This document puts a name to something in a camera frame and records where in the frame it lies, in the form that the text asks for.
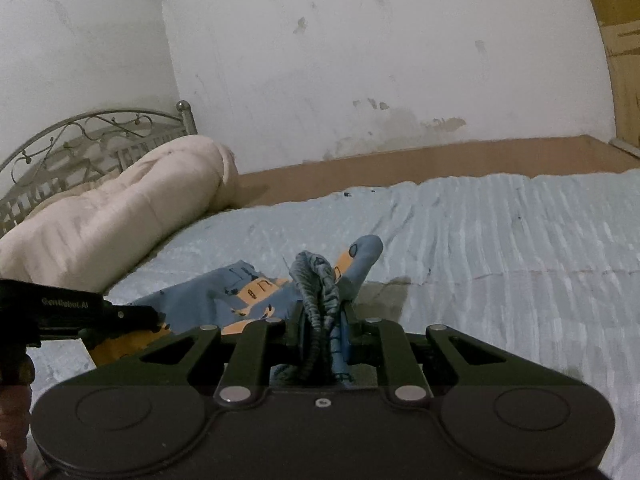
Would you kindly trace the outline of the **left hand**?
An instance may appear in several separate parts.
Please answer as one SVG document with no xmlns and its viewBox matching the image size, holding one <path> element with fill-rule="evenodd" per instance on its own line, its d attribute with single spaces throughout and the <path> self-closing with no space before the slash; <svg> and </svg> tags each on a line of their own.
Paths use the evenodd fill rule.
<svg viewBox="0 0 640 480">
<path fill-rule="evenodd" d="M 29 479 L 23 455 L 27 448 L 32 388 L 1 389 L 1 478 Z"/>
</svg>

